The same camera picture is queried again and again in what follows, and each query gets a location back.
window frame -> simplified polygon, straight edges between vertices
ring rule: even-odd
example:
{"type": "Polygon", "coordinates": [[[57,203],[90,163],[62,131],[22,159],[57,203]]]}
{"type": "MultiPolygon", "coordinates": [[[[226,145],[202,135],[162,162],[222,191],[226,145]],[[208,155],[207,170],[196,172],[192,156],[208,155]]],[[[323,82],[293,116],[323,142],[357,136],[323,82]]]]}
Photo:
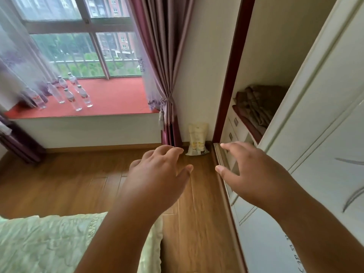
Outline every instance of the window frame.
{"type": "Polygon", "coordinates": [[[110,79],[111,76],[106,64],[106,59],[102,52],[101,42],[98,41],[96,33],[134,32],[133,23],[130,17],[92,18],[85,0],[75,0],[81,15],[81,19],[55,21],[25,20],[22,17],[21,9],[18,8],[16,2],[13,2],[13,0],[8,0],[8,3],[12,6],[16,12],[16,16],[19,18],[30,35],[52,33],[88,33],[106,79],[110,79]]]}

window pane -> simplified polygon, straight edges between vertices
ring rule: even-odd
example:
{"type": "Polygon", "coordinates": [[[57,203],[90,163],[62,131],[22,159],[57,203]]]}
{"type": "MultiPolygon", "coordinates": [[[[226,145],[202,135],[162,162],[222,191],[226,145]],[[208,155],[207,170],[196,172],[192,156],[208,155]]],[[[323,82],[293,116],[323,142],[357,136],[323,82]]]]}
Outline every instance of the window pane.
{"type": "Polygon", "coordinates": [[[130,17],[125,0],[85,0],[92,18],[130,17]]]}
{"type": "Polygon", "coordinates": [[[31,35],[39,50],[66,78],[104,77],[101,64],[88,33],[31,35]]]}
{"type": "Polygon", "coordinates": [[[140,76],[134,32],[97,33],[110,76],[140,76]]]}
{"type": "Polygon", "coordinates": [[[75,0],[13,0],[25,20],[81,19],[75,0]]]}

red window sill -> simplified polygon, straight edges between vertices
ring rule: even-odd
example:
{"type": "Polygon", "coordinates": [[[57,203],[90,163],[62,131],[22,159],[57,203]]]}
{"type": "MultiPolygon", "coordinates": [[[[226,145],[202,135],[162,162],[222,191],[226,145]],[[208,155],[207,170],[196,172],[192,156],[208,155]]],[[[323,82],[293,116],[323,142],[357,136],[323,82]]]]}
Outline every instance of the red window sill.
{"type": "Polygon", "coordinates": [[[70,102],[58,103],[53,96],[48,97],[47,108],[27,109],[15,105],[5,115],[9,119],[30,119],[69,116],[122,115],[156,113],[149,109],[141,77],[80,79],[80,84],[90,95],[92,107],[87,107],[81,96],[70,84],[69,90],[82,105],[82,110],[75,111],[70,102]]]}

wooden floor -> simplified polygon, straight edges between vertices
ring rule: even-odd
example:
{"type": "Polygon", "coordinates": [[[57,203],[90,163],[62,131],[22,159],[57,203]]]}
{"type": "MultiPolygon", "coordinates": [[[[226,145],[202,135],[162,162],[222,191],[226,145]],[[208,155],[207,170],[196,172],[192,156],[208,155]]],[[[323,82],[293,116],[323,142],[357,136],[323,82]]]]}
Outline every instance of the wooden floor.
{"type": "MultiPolygon", "coordinates": [[[[0,215],[60,216],[108,211],[130,163],[146,150],[49,154],[32,167],[12,161],[0,176],[0,215]]],[[[187,187],[163,215],[162,272],[238,272],[212,156],[181,155],[193,164],[187,187]]]]}

quilted bedspread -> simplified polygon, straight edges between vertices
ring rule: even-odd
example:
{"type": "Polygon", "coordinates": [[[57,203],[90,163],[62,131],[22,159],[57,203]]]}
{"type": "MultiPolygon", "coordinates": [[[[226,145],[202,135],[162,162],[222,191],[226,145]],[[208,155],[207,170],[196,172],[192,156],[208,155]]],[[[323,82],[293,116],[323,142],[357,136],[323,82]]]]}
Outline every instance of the quilted bedspread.
{"type": "MultiPolygon", "coordinates": [[[[74,272],[105,215],[0,217],[0,272],[74,272]]],[[[138,273],[161,272],[161,240],[159,218],[143,247],[138,273]]]]}

